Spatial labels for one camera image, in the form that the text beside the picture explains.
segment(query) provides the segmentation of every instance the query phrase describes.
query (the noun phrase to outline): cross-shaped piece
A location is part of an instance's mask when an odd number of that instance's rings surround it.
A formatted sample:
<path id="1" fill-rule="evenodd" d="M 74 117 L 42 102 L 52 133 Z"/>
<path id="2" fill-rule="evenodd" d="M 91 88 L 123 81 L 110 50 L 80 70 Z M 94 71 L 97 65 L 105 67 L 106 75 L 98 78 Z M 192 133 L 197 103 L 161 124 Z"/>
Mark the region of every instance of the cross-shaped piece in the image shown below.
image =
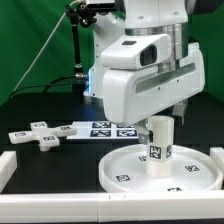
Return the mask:
<path id="1" fill-rule="evenodd" d="M 32 131 L 9 133 L 11 143 L 18 144 L 37 140 L 40 142 L 40 150 L 46 152 L 51 147 L 60 145 L 58 137 L 77 134 L 77 129 L 72 125 L 48 128 L 46 122 L 42 121 L 31 123 L 30 126 Z"/>

